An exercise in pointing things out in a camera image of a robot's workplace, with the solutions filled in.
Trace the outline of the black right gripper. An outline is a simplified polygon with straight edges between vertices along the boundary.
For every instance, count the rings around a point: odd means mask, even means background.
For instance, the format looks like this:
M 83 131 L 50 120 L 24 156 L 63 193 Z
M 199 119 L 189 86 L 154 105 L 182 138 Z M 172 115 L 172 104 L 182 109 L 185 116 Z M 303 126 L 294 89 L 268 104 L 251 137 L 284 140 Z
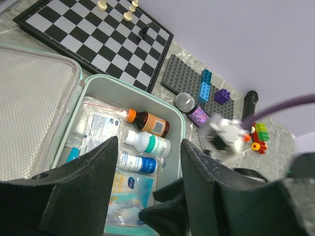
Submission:
M 222 139 L 220 135 L 207 135 L 202 136 L 201 138 L 201 140 L 205 140 L 210 145 L 211 148 L 209 151 L 214 153 L 215 160 L 225 166 L 229 167 L 231 162 L 242 153 L 243 141 L 241 138 L 237 138 L 237 140 L 234 140 L 233 142 L 228 142 L 225 138 Z M 243 176 L 257 178 L 264 182 L 268 182 L 267 178 L 255 170 L 248 168 L 232 168 L 232 170 Z M 180 178 L 153 193 L 154 200 L 161 203 L 173 200 L 180 195 L 185 197 L 183 178 Z

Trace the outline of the mint green medicine case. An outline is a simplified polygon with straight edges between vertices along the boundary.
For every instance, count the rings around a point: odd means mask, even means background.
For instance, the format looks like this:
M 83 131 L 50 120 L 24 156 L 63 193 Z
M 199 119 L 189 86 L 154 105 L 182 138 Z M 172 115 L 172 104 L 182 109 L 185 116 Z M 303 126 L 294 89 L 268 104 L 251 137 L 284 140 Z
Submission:
M 56 168 L 86 93 L 124 106 L 148 109 L 170 122 L 170 156 L 158 185 L 180 176 L 185 121 L 166 102 L 107 75 L 88 77 L 81 66 L 51 53 L 0 47 L 0 182 L 30 179 Z

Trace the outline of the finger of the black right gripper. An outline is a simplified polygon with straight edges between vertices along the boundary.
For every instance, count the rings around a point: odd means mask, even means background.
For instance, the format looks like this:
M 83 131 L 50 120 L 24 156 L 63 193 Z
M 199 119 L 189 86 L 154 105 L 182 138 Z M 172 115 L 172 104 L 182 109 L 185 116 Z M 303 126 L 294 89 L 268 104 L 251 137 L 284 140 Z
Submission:
M 189 230 L 189 216 L 185 199 L 173 199 L 145 208 L 139 219 L 160 236 L 185 236 Z

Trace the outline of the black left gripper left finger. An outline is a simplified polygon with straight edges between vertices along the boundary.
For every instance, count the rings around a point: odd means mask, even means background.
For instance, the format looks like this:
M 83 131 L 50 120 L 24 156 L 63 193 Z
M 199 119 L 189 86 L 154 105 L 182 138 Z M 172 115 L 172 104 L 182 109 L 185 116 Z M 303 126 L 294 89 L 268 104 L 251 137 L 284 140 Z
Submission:
M 1 182 L 1 235 L 103 235 L 117 160 L 112 137 L 58 168 Z

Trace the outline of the brown orange-cap medicine bottle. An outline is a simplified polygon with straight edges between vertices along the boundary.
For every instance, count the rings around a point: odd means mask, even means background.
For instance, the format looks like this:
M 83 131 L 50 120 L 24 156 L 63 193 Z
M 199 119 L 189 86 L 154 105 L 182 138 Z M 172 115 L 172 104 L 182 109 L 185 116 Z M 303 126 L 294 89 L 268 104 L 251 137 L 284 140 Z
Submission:
M 139 131 L 146 131 L 162 138 L 168 134 L 170 128 L 168 121 L 146 111 L 138 112 L 134 109 L 128 110 L 127 122 L 133 124 Z

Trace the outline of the clear plaster packet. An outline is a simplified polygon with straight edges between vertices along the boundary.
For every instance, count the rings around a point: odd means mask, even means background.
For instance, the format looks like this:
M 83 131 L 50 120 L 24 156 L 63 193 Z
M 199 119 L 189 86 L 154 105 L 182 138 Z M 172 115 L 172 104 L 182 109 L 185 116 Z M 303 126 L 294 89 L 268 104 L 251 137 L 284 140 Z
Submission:
M 67 162 L 91 151 L 111 137 L 118 137 L 118 152 L 123 151 L 126 126 L 125 107 L 107 99 L 85 96 L 65 147 L 70 149 Z

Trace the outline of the white green-label bottle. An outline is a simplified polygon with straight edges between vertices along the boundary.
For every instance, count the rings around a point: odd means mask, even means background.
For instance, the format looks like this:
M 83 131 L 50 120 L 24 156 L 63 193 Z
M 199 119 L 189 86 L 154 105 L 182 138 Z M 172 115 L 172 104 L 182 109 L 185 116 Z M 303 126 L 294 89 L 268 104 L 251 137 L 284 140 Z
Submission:
M 147 153 L 158 158 L 166 158 L 171 149 L 171 142 L 168 139 L 146 131 L 128 130 L 123 135 L 123 143 L 133 146 L 140 153 Z

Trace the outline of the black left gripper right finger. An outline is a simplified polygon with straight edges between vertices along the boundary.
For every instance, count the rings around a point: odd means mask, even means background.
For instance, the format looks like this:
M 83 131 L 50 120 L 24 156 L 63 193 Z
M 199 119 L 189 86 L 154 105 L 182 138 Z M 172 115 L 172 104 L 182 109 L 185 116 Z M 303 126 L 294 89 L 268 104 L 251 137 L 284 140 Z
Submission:
M 181 143 L 181 166 L 194 236 L 312 236 L 315 180 L 265 183 L 243 176 Z

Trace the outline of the blue wipes packet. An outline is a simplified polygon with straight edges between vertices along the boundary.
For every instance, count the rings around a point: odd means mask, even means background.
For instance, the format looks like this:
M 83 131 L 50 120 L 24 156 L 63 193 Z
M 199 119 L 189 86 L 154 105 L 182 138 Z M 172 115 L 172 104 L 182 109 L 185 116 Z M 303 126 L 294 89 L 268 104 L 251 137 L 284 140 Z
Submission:
M 147 207 L 153 174 L 125 171 L 116 167 L 106 221 L 120 226 L 143 225 L 139 212 Z

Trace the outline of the blue white bandage roll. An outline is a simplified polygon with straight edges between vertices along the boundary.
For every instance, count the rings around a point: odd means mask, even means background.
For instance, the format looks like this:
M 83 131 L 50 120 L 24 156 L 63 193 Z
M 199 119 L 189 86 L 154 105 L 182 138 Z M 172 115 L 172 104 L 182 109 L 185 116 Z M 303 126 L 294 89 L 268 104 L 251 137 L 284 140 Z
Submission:
M 127 151 L 119 154 L 118 169 L 136 173 L 154 174 L 158 169 L 158 161 L 153 157 L 144 157 Z

